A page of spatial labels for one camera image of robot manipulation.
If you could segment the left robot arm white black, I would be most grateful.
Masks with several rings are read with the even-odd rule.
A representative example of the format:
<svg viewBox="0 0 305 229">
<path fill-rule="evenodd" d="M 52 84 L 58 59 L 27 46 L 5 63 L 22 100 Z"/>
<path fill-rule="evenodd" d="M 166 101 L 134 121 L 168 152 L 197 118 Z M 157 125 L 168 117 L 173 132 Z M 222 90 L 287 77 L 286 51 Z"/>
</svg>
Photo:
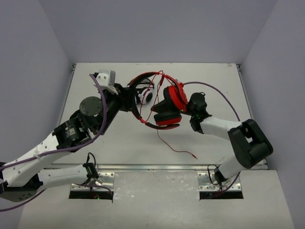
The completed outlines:
<svg viewBox="0 0 305 229">
<path fill-rule="evenodd" d="M 96 163 L 49 169 L 56 160 L 77 152 L 103 135 L 119 111 L 136 109 L 136 90 L 116 84 L 116 92 L 100 89 L 100 97 L 83 99 L 70 118 L 40 144 L 18 159 L 0 164 L 0 197 L 27 203 L 42 191 L 67 184 L 94 187 L 99 179 Z"/>
</svg>

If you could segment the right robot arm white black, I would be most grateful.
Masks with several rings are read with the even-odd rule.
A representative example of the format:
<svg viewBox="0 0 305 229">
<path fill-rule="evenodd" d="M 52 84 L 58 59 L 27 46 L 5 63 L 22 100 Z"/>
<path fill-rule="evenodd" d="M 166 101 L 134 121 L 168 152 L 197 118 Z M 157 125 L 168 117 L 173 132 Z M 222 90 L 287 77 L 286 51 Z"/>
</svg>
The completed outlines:
<svg viewBox="0 0 305 229">
<path fill-rule="evenodd" d="M 161 102 L 152 106 L 151 111 L 155 112 L 158 126 L 177 125 L 181 115 L 185 114 L 191 117 L 190 125 L 195 132 L 217 136 L 231 143 L 234 156 L 214 169 L 218 185 L 245 169 L 251 169 L 274 151 L 255 120 L 233 122 L 209 114 L 204 93 L 193 93 L 185 111 L 179 110 L 167 94 Z"/>
</svg>

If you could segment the red black headphones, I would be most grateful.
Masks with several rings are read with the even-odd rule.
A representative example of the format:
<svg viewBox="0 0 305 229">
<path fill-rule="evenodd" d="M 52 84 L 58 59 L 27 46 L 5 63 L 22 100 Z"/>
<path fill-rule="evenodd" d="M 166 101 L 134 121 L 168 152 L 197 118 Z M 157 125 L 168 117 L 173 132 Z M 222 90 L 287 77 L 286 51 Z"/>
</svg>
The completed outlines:
<svg viewBox="0 0 305 229">
<path fill-rule="evenodd" d="M 138 119 L 142 124 L 145 126 L 156 129 L 156 130 L 170 130 L 179 127 L 179 122 L 182 119 L 181 112 L 186 112 L 186 106 L 188 104 L 187 96 L 183 89 L 183 84 L 178 80 L 172 78 L 171 76 L 165 74 L 163 71 L 158 72 L 145 72 L 129 82 L 130 88 L 136 88 L 136 86 L 144 79 L 148 79 L 150 77 L 156 77 L 160 75 L 161 79 L 159 81 L 160 85 L 167 80 L 170 82 L 170 85 L 163 89 L 163 97 L 164 100 L 167 102 L 168 106 L 170 107 L 171 111 L 155 114 L 154 120 L 155 124 L 144 120 L 141 116 Z"/>
</svg>

